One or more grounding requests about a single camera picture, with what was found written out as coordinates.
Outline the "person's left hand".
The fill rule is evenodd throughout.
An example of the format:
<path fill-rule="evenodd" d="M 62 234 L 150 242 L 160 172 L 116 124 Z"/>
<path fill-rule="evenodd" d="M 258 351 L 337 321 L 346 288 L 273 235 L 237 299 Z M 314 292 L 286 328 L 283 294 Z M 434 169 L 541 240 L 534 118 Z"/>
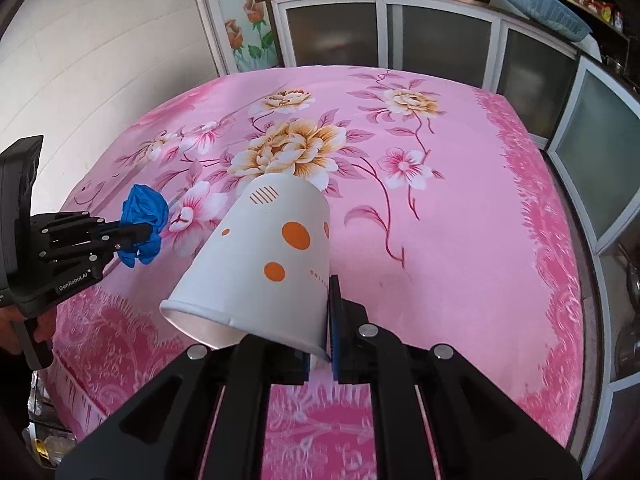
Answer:
<path fill-rule="evenodd" d="M 17 332 L 13 324 L 24 321 L 24 316 L 17 307 L 4 307 L 0 309 L 0 346 L 12 354 L 20 354 L 22 347 L 18 341 Z M 35 341 L 41 342 L 53 337 L 56 327 L 56 309 L 53 308 L 38 316 L 35 329 Z"/>

